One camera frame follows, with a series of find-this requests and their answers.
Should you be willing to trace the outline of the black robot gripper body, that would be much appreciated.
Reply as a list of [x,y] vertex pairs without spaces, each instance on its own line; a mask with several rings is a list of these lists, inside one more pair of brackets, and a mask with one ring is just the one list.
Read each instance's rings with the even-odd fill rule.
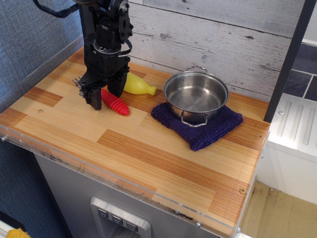
[[98,80],[106,81],[107,86],[108,75],[118,71],[129,72],[130,57],[127,54],[131,50],[121,52],[121,44],[117,44],[114,50],[108,50],[98,44],[96,39],[88,37],[84,46],[84,63],[87,71],[81,78],[88,79],[89,84]]

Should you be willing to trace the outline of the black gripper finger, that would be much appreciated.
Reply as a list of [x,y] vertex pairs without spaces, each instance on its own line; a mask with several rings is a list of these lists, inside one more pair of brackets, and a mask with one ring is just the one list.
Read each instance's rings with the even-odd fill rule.
[[120,97],[123,93],[127,80],[127,73],[128,72],[118,71],[107,76],[108,91],[116,97]]
[[101,89],[100,88],[89,89],[85,100],[86,100],[86,103],[92,106],[96,111],[101,110],[102,108]]

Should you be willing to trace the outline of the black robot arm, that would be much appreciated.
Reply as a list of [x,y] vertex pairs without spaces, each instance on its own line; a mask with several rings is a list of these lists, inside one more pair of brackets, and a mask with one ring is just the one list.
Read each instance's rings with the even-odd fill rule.
[[120,97],[129,72],[133,25],[126,0],[78,0],[84,37],[86,73],[74,83],[95,110],[102,107],[101,89]]

